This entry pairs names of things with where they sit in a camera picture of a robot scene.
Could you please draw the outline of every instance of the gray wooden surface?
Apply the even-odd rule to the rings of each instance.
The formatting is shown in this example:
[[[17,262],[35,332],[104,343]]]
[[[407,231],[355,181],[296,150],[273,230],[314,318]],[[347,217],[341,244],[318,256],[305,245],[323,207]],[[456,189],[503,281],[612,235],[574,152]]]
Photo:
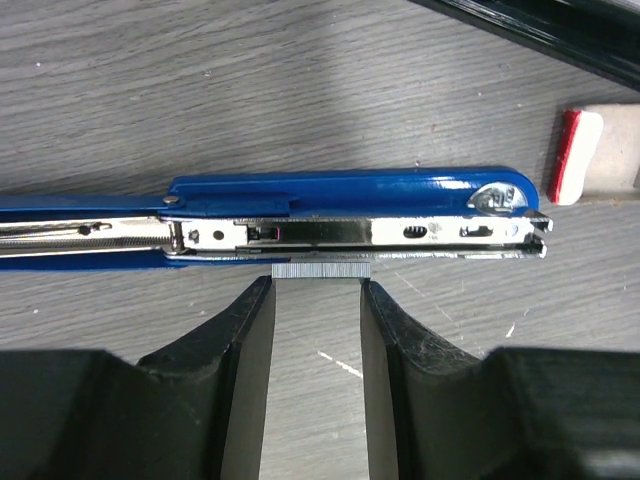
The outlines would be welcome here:
[[[640,94],[401,0],[2,0],[0,193],[162,193],[211,172],[506,164],[546,185],[559,112]],[[460,347],[637,350],[640,209],[582,205],[542,261],[385,261]],[[266,267],[0,275],[2,348],[128,360]],[[358,286],[279,283],[262,478],[367,478]]]

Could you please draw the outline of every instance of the stapler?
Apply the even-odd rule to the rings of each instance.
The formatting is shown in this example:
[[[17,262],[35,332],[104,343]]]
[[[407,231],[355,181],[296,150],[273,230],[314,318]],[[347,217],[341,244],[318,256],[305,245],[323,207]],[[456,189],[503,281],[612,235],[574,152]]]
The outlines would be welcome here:
[[[0,197],[0,269],[544,257],[524,175],[427,168],[176,178],[164,196]]]

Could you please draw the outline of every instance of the red and white eraser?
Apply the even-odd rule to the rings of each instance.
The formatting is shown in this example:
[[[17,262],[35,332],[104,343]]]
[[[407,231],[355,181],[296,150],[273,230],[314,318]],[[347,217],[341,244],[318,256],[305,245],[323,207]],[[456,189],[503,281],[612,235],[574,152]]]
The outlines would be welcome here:
[[[549,199],[556,205],[640,200],[640,105],[565,112]]]
[[[567,110],[564,121],[549,200],[556,205],[573,205],[582,196],[587,169],[604,130],[604,119],[596,112]]]

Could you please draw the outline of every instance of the stapler anvil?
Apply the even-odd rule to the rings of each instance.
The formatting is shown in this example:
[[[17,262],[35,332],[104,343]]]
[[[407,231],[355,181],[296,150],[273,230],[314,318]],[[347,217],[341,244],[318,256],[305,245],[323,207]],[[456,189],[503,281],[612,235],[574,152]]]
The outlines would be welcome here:
[[[0,269],[544,257],[552,222],[508,168],[176,178],[164,196],[0,197]]]

